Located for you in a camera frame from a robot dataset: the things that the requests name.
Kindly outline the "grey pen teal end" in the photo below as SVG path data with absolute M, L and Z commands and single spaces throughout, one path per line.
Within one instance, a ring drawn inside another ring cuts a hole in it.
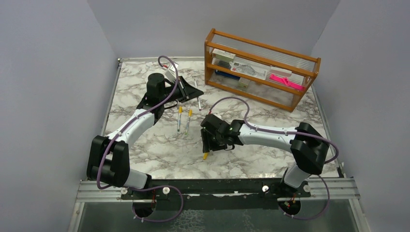
M 192 109 L 189 109 L 189 111 L 188 111 L 187 123 L 186 123 L 185 131 L 184 131 L 184 134 L 185 134 L 185 135 L 188 135 L 188 133 L 189 133 L 189 126 L 190 126 L 191 116 L 192 116 Z

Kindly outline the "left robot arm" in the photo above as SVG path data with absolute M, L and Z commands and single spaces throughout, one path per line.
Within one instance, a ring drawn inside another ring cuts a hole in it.
M 87 177 L 106 183 L 108 187 L 131 187 L 142 199 L 150 196 L 152 177 L 130 167 L 130 147 L 159 121 L 166 103 L 184 103 L 202 95 L 203 91 L 191 86 L 182 76 L 171 82 L 161 73 L 150 74 L 146 93 L 131 118 L 108 136 L 97 135 L 93 138 Z

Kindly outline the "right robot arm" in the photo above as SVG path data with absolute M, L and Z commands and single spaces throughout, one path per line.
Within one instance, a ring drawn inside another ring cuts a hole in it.
M 329 150 L 329 142 L 308 123 L 295 128 L 260 127 L 244 120 L 231 123 L 208 114 L 201 122 L 203 153 L 231 150 L 240 145 L 262 145 L 289 152 L 294 158 L 285 171 L 279 191 L 286 197 L 298 191 L 311 175 L 321 175 Z

